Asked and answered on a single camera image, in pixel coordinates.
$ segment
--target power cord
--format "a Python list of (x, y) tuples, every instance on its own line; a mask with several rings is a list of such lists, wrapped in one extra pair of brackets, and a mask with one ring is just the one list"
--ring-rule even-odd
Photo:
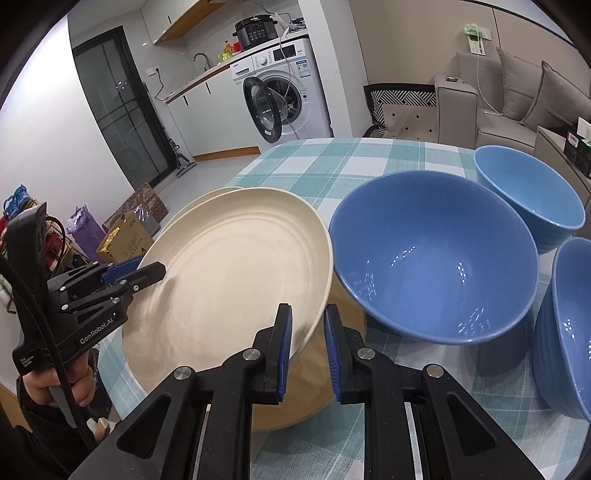
[[(263, 10), (265, 13), (267, 13), (269, 15), (273, 15), (273, 13), (269, 12), (269, 10), (267, 10), (265, 8), (265, 5), (262, 4), (261, 0), (253, 0), (253, 1), (255, 2), (255, 5), (258, 5), (259, 7), (261, 7), (261, 10)], [(292, 23), (291, 15), (288, 12), (281, 13), (281, 14), (275, 14), (275, 15), (287, 15), (287, 17), (289, 17), (289, 19), (290, 19), (290, 24)]]
[(290, 106), (287, 103), (287, 94), (289, 93), (290, 88), (291, 88), (291, 65), (290, 65), (289, 61), (287, 60), (287, 56), (285, 55), (285, 52), (283, 51), (283, 46), (281, 45), (281, 43), (283, 42), (283, 39), (287, 35), (287, 32), (288, 31), (289, 31), (289, 26), (283, 31), (283, 33), (279, 37), (279, 49), (281, 50), (281, 54), (283, 55), (283, 59), (285, 60), (285, 64), (287, 65), (287, 73), (289, 74), (289, 76), (287, 77), (287, 88), (285, 89), (285, 94), (283, 95), (283, 102), (282, 103), (287, 108), (287, 117), (285, 117), (285, 121), (291, 127), (291, 130), (294, 133), (295, 137), (299, 140), (300, 137), (298, 136), (298, 134), (296, 132), (296, 129), (291, 124), (291, 121), (289, 119), (289, 116), (290, 116), (290, 113), (289, 113)]
[(160, 69), (156, 69), (156, 73), (158, 74), (158, 81), (160, 82), (160, 90), (158, 90), (158, 93), (154, 96), (154, 99), (158, 100), (160, 102), (164, 102), (165, 99), (158, 98), (158, 95), (160, 95), (160, 92), (162, 92), (162, 90), (164, 88), (164, 84), (162, 83), (162, 80), (160, 79)]
[[(478, 45), (480, 46), (480, 31), (477, 29), (476, 30), (476, 38), (478, 39)], [(496, 109), (490, 104), (488, 103), (488, 100), (486, 100), (486, 98), (484, 97), (482, 90), (480, 89), (480, 77), (478, 76), (478, 67), (480, 65), (480, 54), (477, 53), (476, 54), (476, 84), (478, 85), (478, 92), (480, 93), (480, 96), (482, 97), (482, 99), (485, 101), (485, 103), (492, 108), (492, 110), (497, 114), (497, 115), (501, 115), (501, 113), (497, 112)]]
[(60, 381), (61, 389), (64, 392), (68, 407), (72, 412), (72, 417), (76, 423), (78, 433), (80, 434), (80, 437), (82, 438), (86, 448), (88, 448), (88, 450), (94, 450), (96, 447), (95, 439), (92, 432), (82, 419), (80, 408), (76, 404), (76, 400), (74, 399), (74, 395), (72, 393), (72, 387), (70, 386), (70, 381), (68, 380), (66, 367), (64, 366), (64, 362), (61, 360), (60, 351), (57, 349), (56, 339), (53, 336), (53, 332), (51, 331), (51, 327), (49, 326), (49, 322), (47, 321), (43, 310), (31, 293), (31, 290), (29, 290), (27, 285), (13, 270), (11, 265), (8, 263), (8, 260), (4, 258), (3, 255), (0, 255), (0, 275), (6, 278), (10, 285), (12, 285), (12, 291), (17, 293), (23, 299), (22, 304), (35, 321), (35, 324), (41, 333), (41, 338), (43, 338), (43, 341), (47, 347), (47, 351), (49, 352), (51, 362), (56, 369), (57, 378)]

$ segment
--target gray pillow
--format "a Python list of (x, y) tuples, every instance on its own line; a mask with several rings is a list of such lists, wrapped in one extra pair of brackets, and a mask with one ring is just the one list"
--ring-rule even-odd
[(505, 106), (503, 115), (512, 120), (523, 120), (540, 86), (542, 69), (496, 48), (503, 65)]
[(530, 130), (573, 125), (579, 117), (591, 118), (591, 100), (550, 65), (542, 61), (538, 94), (520, 122)]

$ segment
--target checkered tablecloth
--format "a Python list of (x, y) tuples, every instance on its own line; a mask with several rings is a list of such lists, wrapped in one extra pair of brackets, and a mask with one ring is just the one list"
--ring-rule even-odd
[[(306, 199), (326, 222), (362, 183), (402, 170), (438, 170), (476, 180), (472, 150), (374, 138), (293, 141), (263, 153), (230, 185), (289, 190)], [(553, 412), (538, 396), (528, 346), (550, 281), (542, 262), (534, 307), (523, 322), (483, 345), (447, 346), (401, 338), (373, 319), (367, 343), (408, 367), (444, 366), (513, 438), (547, 479), (562, 480), (579, 458), (589, 425)], [(113, 404), (125, 417), (144, 397), (121, 346), (120, 331), (101, 348), (99, 369)], [(253, 462), (255, 480), (363, 478), (363, 407), (331, 402), (293, 427), (271, 432)]]

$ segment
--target purple bag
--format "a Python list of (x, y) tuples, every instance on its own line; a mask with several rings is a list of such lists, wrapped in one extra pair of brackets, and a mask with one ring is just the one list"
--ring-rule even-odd
[(99, 248), (100, 243), (105, 238), (105, 231), (96, 223), (94, 217), (86, 208), (76, 207), (76, 213), (66, 222), (66, 232), (68, 232), (90, 259), (91, 262), (97, 261), (101, 264), (102, 261), (96, 249)]

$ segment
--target washing machine control panel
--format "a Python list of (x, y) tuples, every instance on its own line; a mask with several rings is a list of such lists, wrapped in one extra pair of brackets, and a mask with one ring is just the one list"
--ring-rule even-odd
[(255, 70), (268, 67), (274, 63), (284, 62), (296, 57), (306, 56), (306, 48), (302, 38), (290, 42), (282, 42), (281, 47), (275, 46), (269, 50), (254, 55)]

